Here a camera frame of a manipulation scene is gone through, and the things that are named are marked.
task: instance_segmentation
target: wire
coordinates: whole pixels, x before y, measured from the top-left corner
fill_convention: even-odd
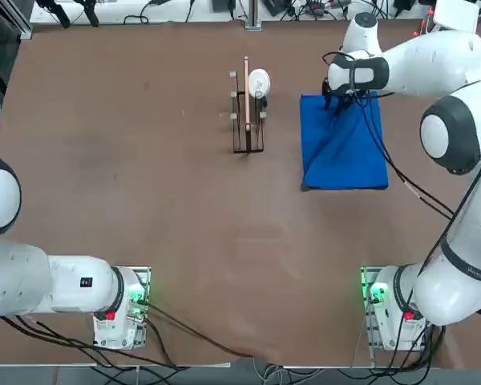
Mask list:
[[[340,6],[340,9],[342,10],[342,16],[344,16],[344,19],[347,20],[347,7],[344,8],[342,5],[342,0],[338,2],[338,5]]]
[[[111,379],[109,379],[104,385],[109,385],[109,383],[112,383],[114,382],[115,379],[117,379],[118,377],[120,377],[125,371],[133,371],[135,369],[135,367],[128,367],[126,369],[121,369],[121,371],[115,375],[112,376]]]
[[[24,330],[20,330],[22,329],[19,325],[16,325],[15,323],[13,323],[11,320],[9,320],[7,317],[0,317],[0,319],[6,321],[6,323],[8,323],[9,325],[11,325],[12,327],[14,327],[15,329],[17,329],[18,331],[21,331],[22,333],[26,333]],[[123,352],[120,352],[120,351],[115,351],[115,350],[110,350],[110,349],[104,349],[104,348],[100,348],[99,346],[89,346],[87,345],[86,343],[76,339],[76,338],[67,338],[67,337],[64,337],[63,335],[61,335],[60,333],[57,333],[56,331],[52,330],[50,327],[46,326],[45,324],[43,324],[42,322],[38,322],[38,321],[35,321],[36,324],[40,325],[41,327],[47,329],[50,333],[46,333],[46,332],[43,332],[42,330],[39,330],[39,329],[36,329],[35,327],[33,326],[30,326],[28,325],[28,323],[26,323],[22,317],[20,316],[17,316],[16,317],[17,320],[20,321],[20,323],[22,325],[24,325],[25,328],[27,328],[28,330],[32,331],[33,333],[36,333],[36,334],[33,334],[33,335],[30,335],[28,334],[29,336],[33,337],[33,338],[36,338],[36,339],[41,339],[43,341],[47,341],[47,342],[50,342],[50,343],[54,343],[54,344],[57,344],[57,345],[61,345],[61,346],[66,346],[62,343],[58,343],[57,341],[53,341],[53,340],[47,340],[45,338],[43,338],[43,335],[44,336],[51,336],[51,337],[54,337],[54,338],[58,338],[58,339],[62,339],[64,340],[65,342],[68,342],[68,344],[70,345],[69,347],[74,347],[76,348],[77,350],[83,352],[85,355],[87,355],[90,359],[92,359],[96,364],[98,364],[99,366],[101,367],[106,367],[106,368],[115,368],[117,370],[119,370],[120,372],[117,373],[116,375],[114,376],[110,376],[110,375],[107,375],[105,373],[103,373],[102,371],[99,371],[97,370],[96,368],[94,367],[91,367],[91,369],[93,371],[96,371],[98,373],[100,373],[101,375],[103,375],[104,377],[107,377],[108,378],[108,381],[106,382],[106,385],[109,384],[110,382],[115,382],[115,383],[119,383],[121,385],[127,385],[121,381],[119,381],[117,379],[118,376],[120,376],[121,374],[123,374],[125,371],[130,371],[132,370],[133,368],[127,368],[127,369],[122,369],[120,367],[117,367],[116,365],[114,365],[113,363],[111,363],[111,361],[109,359],[107,359],[107,357],[99,350],[106,350],[106,351],[113,351],[115,353],[120,353],[122,354]],[[84,349],[91,349],[93,350],[95,353],[97,353],[98,355],[100,355],[108,364],[109,366],[107,365],[104,365],[103,363],[101,363],[100,361],[98,361],[96,358],[94,358],[92,355],[90,355],[89,353],[87,353]],[[143,360],[146,360],[142,357],[136,357],[134,355],[127,355],[127,356],[131,356],[131,358],[137,358],[137,359],[143,359]],[[167,385],[171,385],[167,379],[171,378],[173,375],[176,375],[177,373],[180,373],[181,371],[186,371],[187,369],[189,369],[189,367],[179,367],[179,368],[175,368],[175,367],[169,367],[170,369],[173,369],[174,372],[171,373],[170,375],[166,376],[166,377],[163,377],[162,375],[150,370],[150,369],[147,369],[146,367],[140,367],[140,369],[142,371],[147,371],[149,373],[151,373],[152,375],[154,375],[155,377],[157,377],[159,380],[154,382],[154,383],[151,383],[151,385],[156,385],[158,383],[166,383]]]
[[[59,340],[57,339],[52,339],[52,338],[48,338],[48,337],[44,337],[42,335],[37,335],[35,333],[32,333],[31,331],[28,331],[28,330],[25,330],[24,328],[20,327],[20,325],[17,325],[16,323],[14,323],[12,320],[8,319],[8,317],[0,317],[0,319],[7,323],[9,326],[13,327],[14,329],[16,329],[17,331],[19,331],[20,333],[24,334],[24,335],[27,335],[29,337],[32,337],[32,338],[35,338],[35,339],[39,339],[41,341],[45,341],[45,342],[49,342],[49,343],[53,343],[55,345],[59,345],[61,347],[72,347],[72,348],[76,348],[76,346],[74,346],[74,344],[72,343],[68,343],[68,342],[60,342]],[[76,340],[76,338],[69,338],[70,340],[72,341],[78,341]],[[138,359],[139,361],[144,361],[146,363],[151,363],[151,364],[154,364],[154,365],[160,365],[162,367],[167,367],[169,369],[173,369],[173,370],[178,370],[178,371],[184,371],[184,370],[187,370],[187,367],[184,367],[184,368],[178,368],[178,369],[175,369],[174,367],[170,367],[169,365],[165,364],[165,363],[161,363],[159,361],[155,361],[154,359],[148,359],[146,357],[141,357],[139,355],[131,355],[130,353],[126,353],[124,351],[118,351],[118,350],[115,350],[115,349],[109,349],[107,347],[103,347],[103,346],[93,346],[93,345],[89,345],[89,344],[86,344],[84,342],[79,342],[79,347],[82,347],[82,348],[85,348],[85,349],[92,349],[93,351],[110,351],[111,353],[116,353],[117,355],[122,355],[124,357],[128,357],[130,359]]]
[[[189,18],[191,17],[191,11],[192,11],[192,6],[194,5],[195,0],[190,0],[189,2],[189,12],[187,13],[187,17],[185,18],[185,22],[189,21]]]
[[[82,12],[80,12],[80,15],[77,16],[72,22],[70,22],[71,25],[75,24],[77,20],[80,19],[80,16],[83,15],[83,12],[85,11],[85,8],[82,9]]]
[[[442,242],[442,240],[446,237],[447,233],[449,232],[449,230],[451,229],[452,225],[455,223],[455,220],[456,218],[458,217],[458,215],[461,213],[462,209],[463,209],[463,206],[467,203],[467,200],[468,198],[470,197],[470,195],[472,194],[472,192],[474,191],[474,188],[475,186],[479,183],[481,179],[481,167],[480,169],[478,170],[474,180],[472,181],[472,183],[470,184],[468,190],[465,192],[465,194],[463,195],[463,198],[462,200],[459,202],[459,205],[457,207],[457,209],[455,210],[455,213],[454,215],[452,216],[452,218],[449,220],[449,222],[447,223],[445,229],[442,231],[442,233],[440,234],[440,237],[436,240],[435,244],[433,245],[433,247],[430,249],[429,253],[427,254],[426,256],[426,259],[424,260],[424,262],[422,263],[422,266],[420,268],[420,270],[418,271],[418,274],[417,276],[419,276],[423,271],[424,269],[427,267],[427,265],[430,263],[430,260],[431,258],[433,257],[433,254],[435,253],[435,250],[439,247],[440,243]],[[408,299],[406,301],[406,307],[408,307],[410,305],[410,301],[411,301],[411,298],[412,298],[412,295],[413,295],[413,289],[410,290],[410,294],[408,296]],[[397,354],[397,351],[398,351],[398,344],[399,344],[399,338],[401,336],[401,331],[402,331],[402,324],[403,324],[403,320],[404,320],[404,312],[402,313],[402,317],[401,317],[401,322],[399,323],[399,328],[398,328],[398,336],[397,336],[397,341],[395,343],[395,348],[394,348],[394,353],[392,354],[392,359],[390,360],[390,364],[388,366],[388,369],[390,370],[391,367],[392,367],[392,364],[394,363],[394,360],[395,360],[395,357],[396,357],[396,354]]]
[[[152,369],[148,369],[147,367],[141,367],[141,370],[142,371],[146,371],[147,373],[150,373],[151,375],[154,375],[157,379],[159,379],[159,381],[157,381],[157,383],[165,383],[166,385],[171,385],[168,381],[168,378],[160,375],[159,373],[157,373],[156,371],[153,371]]]
[[[392,161],[392,158],[390,156],[390,153],[388,152],[388,149],[386,148],[385,144],[383,143],[383,139],[382,137],[378,134],[378,130],[377,130],[377,124],[376,124],[376,121],[375,121],[375,118],[374,118],[374,111],[373,111],[373,108],[372,108],[372,103],[370,102],[371,100],[371,95],[370,95],[370,92],[368,92],[366,94],[366,97],[367,99],[369,100],[369,108],[370,108],[370,115],[371,115],[371,119],[372,119],[372,124],[374,126],[374,131],[375,131],[375,135],[376,137],[378,138],[376,140],[376,137],[374,137],[374,133],[373,133],[373,130],[371,129],[370,125],[369,125],[369,122],[367,120],[367,117],[366,117],[366,114],[364,112],[364,109],[362,107],[362,105],[359,103],[359,101],[357,102],[357,104],[361,107],[362,109],[362,114],[363,114],[363,118],[366,122],[366,126],[367,128],[369,128],[369,133],[374,141],[374,143],[376,144],[376,147],[378,148],[378,150],[380,151],[380,153],[383,155],[383,157],[385,158],[386,162],[388,163],[388,165],[390,167],[392,167],[392,169],[394,170],[394,172],[397,174],[397,176],[399,177],[399,179],[405,184],[406,187],[408,187],[418,198],[419,200],[421,200],[423,203],[425,203],[426,205],[428,205],[429,207],[432,208],[432,204],[429,203],[429,202],[426,202],[426,199],[424,197],[422,197],[420,194],[418,194],[416,191],[414,191],[410,186],[412,186],[413,188],[417,189],[419,192],[421,192],[423,195],[429,197],[431,200],[433,200],[435,203],[437,203],[438,205],[442,206],[451,216],[454,215],[454,212],[447,206],[445,205],[443,202],[441,202],[438,198],[436,198],[435,196],[431,195],[428,191],[426,191],[424,188],[420,187],[418,184],[416,184],[415,182],[413,182],[404,172],[402,172],[396,165],[395,163]],[[440,213],[441,215],[443,215],[446,219],[451,219],[451,216],[449,216],[448,214],[445,214],[445,213],[442,213],[440,212],[439,209],[435,209],[435,211],[437,213]]]
[[[35,322],[37,323],[38,325],[40,325],[42,328],[44,328],[45,330],[48,330],[49,333],[47,332],[44,332],[42,330],[39,330],[39,329],[36,329],[35,327],[29,325],[21,316],[16,316],[16,319],[28,330],[30,330],[31,332],[33,333],[36,333],[36,334],[40,334],[40,335],[45,335],[47,337],[56,337],[58,339],[63,339],[64,341],[70,343],[72,345],[72,347],[76,348],[77,350],[81,351],[82,353],[84,353],[87,357],[89,357],[93,362],[95,362],[97,365],[101,366],[101,367],[112,367],[112,368],[115,368],[115,369],[118,369],[118,370],[121,370],[121,368],[117,367],[116,365],[114,365],[101,351],[95,351],[94,348],[91,348],[96,354],[98,354],[100,357],[102,357],[102,359],[107,363],[107,365],[104,365],[102,364],[100,361],[98,361],[95,357],[93,357],[92,355],[90,355],[89,353],[87,353],[82,347],[78,347],[76,344],[79,344],[79,345],[85,345],[84,342],[76,339],[76,338],[66,338],[66,337],[63,337],[62,335],[56,333],[54,330],[52,330],[50,327],[48,327],[47,325],[45,325],[44,323],[42,322]]]
[[[148,8],[151,4],[152,4],[152,0],[150,0],[149,2],[144,4],[143,9],[141,10],[141,12],[139,14],[128,14],[127,16],[125,16],[124,19],[123,19],[123,25],[127,24],[127,20],[129,18],[137,18],[137,19],[139,19],[139,22],[141,24],[149,24],[150,19],[147,18],[146,16],[144,16],[143,13],[146,10],[146,8]]]
[[[344,52],[340,52],[340,51],[331,51],[331,52],[327,52],[325,53],[321,58],[322,58],[322,61],[324,63],[326,63],[326,65],[330,65],[330,63],[326,60],[326,58],[328,56],[331,56],[331,55],[341,55],[341,56],[344,56],[345,58],[348,58],[348,59],[351,59],[351,60],[354,60],[354,57],[351,56],[351,55],[348,55]],[[383,94],[383,95],[378,95],[377,99],[381,99],[381,98],[384,98],[384,97],[387,97],[387,96],[391,96],[393,95],[392,92],[388,93],[388,94]],[[404,185],[419,199],[421,200],[422,202],[424,202],[426,205],[428,205],[429,207],[432,208],[432,204],[427,202],[426,199],[424,197],[422,197],[420,194],[418,194],[418,192],[416,190],[418,190],[422,195],[425,195],[427,196],[428,198],[430,198],[431,200],[433,200],[436,204],[442,206],[447,212],[448,214],[445,214],[441,211],[439,211],[439,209],[437,208],[434,208],[434,210],[437,212],[437,213],[440,213],[443,217],[445,217],[446,219],[450,219],[451,216],[454,214],[454,212],[447,206],[445,205],[443,202],[441,202],[438,198],[436,198],[435,196],[433,196],[432,194],[430,194],[428,191],[426,191],[424,188],[420,187],[418,184],[416,184],[415,182],[413,182],[404,172],[402,172],[396,165],[395,163],[392,161],[392,158],[390,156],[390,153],[388,152],[388,150],[386,149],[386,146],[385,144],[383,143],[383,139],[380,137],[380,135],[378,134],[378,129],[377,129],[377,124],[376,124],[376,121],[375,121],[375,118],[374,118],[374,111],[373,111],[373,108],[372,108],[372,103],[370,102],[371,99],[373,99],[373,97],[371,96],[370,94],[370,91],[367,91],[365,93],[365,98],[364,99],[367,99],[368,100],[368,103],[369,104],[369,108],[370,108],[370,116],[371,116],[371,119],[372,119],[372,124],[374,125],[374,131],[375,131],[375,136],[374,136],[374,133],[373,133],[373,130],[369,124],[369,120],[367,119],[367,116],[366,116],[366,113],[365,113],[365,110],[364,110],[364,107],[362,106],[362,104],[360,103],[360,97],[359,96],[356,96],[356,94],[354,94],[354,96],[356,97],[355,99],[355,102],[360,106],[360,108],[362,109],[362,114],[363,114],[363,118],[366,122],[366,126],[369,130],[369,133],[370,133],[370,136],[372,137],[372,140],[373,142],[376,144],[376,147],[377,149],[380,151],[380,153],[383,155],[383,157],[385,158],[386,162],[388,163],[388,165],[390,167],[392,167],[392,169],[394,170],[394,172],[397,174],[398,178],[401,180],[402,183],[404,183]]]
[[[293,375],[314,375],[316,372],[318,372],[321,369],[313,369],[310,373],[301,373],[300,371],[296,371],[295,369],[286,369],[289,373],[292,373]]]
[[[185,367],[184,369],[181,369],[179,371],[175,371],[174,373],[171,373],[170,375],[166,375],[163,379],[160,379],[158,381],[154,381],[152,383],[145,383],[144,385],[157,385],[159,383],[162,383],[162,382],[167,382],[168,379],[170,379],[173,375],[177,375],[178,373],[180,373],[181,371],[186,371],[190,369],[190,367]]]
[[[103,373],[102,371],[99,371],[98,369],[96,369],[95,367],[89,367],[89,369],[91,369],[92,371],[95,371],[96,373],[100,373],[103,377],[107,377],[109,380],[106,382],[106,383],[118,383],[119,385],[127,385],[126,383],[124,383],[123,381],[119,381],[117,379],[117,377],[121,374],[124,373],[124,371],[121,371],[120,373],[112,376],[112,375],[108,375],[107,373]]]
[[[185,330],[191,332],[192,334],[194,334],[195,336],[197,337],[200,337],[202,338],[203,340],[205,340],[206,342],[212,344],[213,346],[215,347],[218,347],[220,348],[222,351],[225,351],[231,355],[236,355],[237,357],[241,357],[241,358],[252,358],[253,356],[252,355],[247,355],[245,353],[240,353],[239,351],[235,351],[233,349],[230,349],[224,345],[221,345],[220,343],[218,343],[217,341],[207,337],[205,334],[203,333],[200,333],[198,330],[196,329],[193,329],[191,328],[190,326],[186,325],[185,323],[181,322],[180,320],[176,319],[175,317],[173,317],[172,315],[170,315],[169,313],[165,312],[164,310],[160,309],[159,307],[155,306],[155,305],[152,305],[150,302],[146,302],[146,301],[138,301],[137,303],[139,303],[140,305],[145,305],[145,306],[148,306],[150,308],[152,308],[153,310],[161,313],[164,317],[166,318],[169,318],[170,320],[172,320],[173,322],[175,322],[177,325],[183,327]]]
[[[332,14],[331,12],[329,12],[326,8],[324,9],[324,13],[325,13],[325,14],[328,14],[328,15],[331,16],[333,19],[338,20],[338,19],[335,17],[335,15]]]
[[[385,11],[383,11],[377,4],[373,2],[368,2],[367,0],[356,0],[354,2],[364,2],[365,4],[369,4],[370,6],[373,7],[373,12],[377,10],[378,11],[377,14],[380,14],[382,18],[388,18],[388,14],[386,14]]]
[[[244,4],[242,3],[242,0],[239,0],[240,8],[242,9],[242,13],[244,14],[244,17],[246,20],[248,19],[248,14],[246,13],[246,9],[244,8]]]
[[[296,0],[293,0],[291,3],[290,3],[290,6],[287,7],[287,9],[285,10],[285,13],[283,14],[283,16],[281,16],[280,18],[280,21],[282,22],[283,19],[285,18],[285,16],[290,16],[290,17],[293,17],[296,15],[296,10],[294,9],[294,3],[296,2]]]
[[[309,0],[306,0],[306,6],[307,6],[308,9],[310,10],[310,12],[312,12],[312,16],[313,16],[313,18],[315,19],[315,21],[317,21],[317,15],[315,14],[315,9],[312,8],[312,5],[310,4],[310,1],[309,1]]]
[[[315,373],[309,375],[309,376],[306,377],[305,379],[298,379],[298,380],[295,380],[295,381],[291,381],[291,382],[288,383],[287,385],[301,385],[302,383],[305,383],[306,381],[309,381],[309,380],[311,380],[312,378],[317,377],[317,376],[320,375],[323,371],[324,371],[324,369],[317,369]]]
[[[162,355],[164,356],[164,359],[166,360],[166,363],[168,365],[171,365],[172,367],[176,367],[175,363],[169,358],[168,351],[166,350],[166,347],[164,346],[164,342],[162,341],[162,336],[160,335],[160,332],[156,328],[155,324],[147,318],[145,318],[144,321],[151,327],[151,329],[155,333],[155,336],[157,337],[157,340],[159,341],[160,350],[162,351]]]

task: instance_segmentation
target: white round joint cap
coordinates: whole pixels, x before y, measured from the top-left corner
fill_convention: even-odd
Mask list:
[[[251,71],[248,77],[249,94],[255,99],[262,99],[269,93],[271,80],[266,70],[258,68]]]
[[[432,158],[442,157],[449,147],[449,132],[446,124],[437,115],[428,115],[420,126],[420,140]]]
[[[16,178],[0,169],[0,228],[12,222],[19,210],[20,188]]]

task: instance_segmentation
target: blue cloth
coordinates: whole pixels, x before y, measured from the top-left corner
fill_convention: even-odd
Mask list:
[[[354,103],[335,117],[337,103],[333,98],[325,110],[324,97],[301,96],[302,186],[323,190],[387,188],[385,158],[370,136],[362,109]],[[382,137],[378,100],[371,99],[371,105]],[[369,106],[364,109],[372,125]]]

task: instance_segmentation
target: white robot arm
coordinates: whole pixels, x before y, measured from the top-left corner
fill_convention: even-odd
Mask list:
[[[388,51],[378,44],[378,23],[359,14],[340,54],[329,65],[333,95],[384,90],[438,99],[422,115],[420,138],[429,157],[460,175],[481,163],[481,38],[441,30]],[[481,179],[442,241],[441,253],[418,276],[422,264],[387,266],[371,290],[385,349],[408,350],[425,326],[458,322],[481,309]],[[410,305],[406,306],[413,290]]]
[[[127,267],[95,257],[47,256],[41,249],[6,241],[18,217],[22,191],[0,159],[0,316],[30,313],[93,313],[95,343],[111,349],[141,347],[147,310],[137,300],[148,288]]]

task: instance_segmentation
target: brown table surface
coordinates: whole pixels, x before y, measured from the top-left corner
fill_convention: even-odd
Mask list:
[[[416,22],[380,26],[383,49]],[[152,298],[224,345],[274,363],[348,366],[362,320],[360,266],[421,261],[445,221],[389,172],[386,191],[301,192],[299,98],[320,93],[321,55],[344,22],[72,27],[18,54],[0,119],[0,156],[22,182],[10,238],[53,254],[150,265]],[[231,70],[271,76],[266,149],[230,153]],[[418,138],[431,99],[381,100],[403,170],[454,207],[466,181]],[[42,317],[92,340],[87,314]],[[179,363],[233,360],[159,322]],[[158,346],[136,354],[160,359]],[[118,363],[141,363],[118,358]],[[0,363],[88,363],[0,321]],[[370,365],[366,333],[356,365]],[[481,367],[481,318],[448,327],[443,367]]]

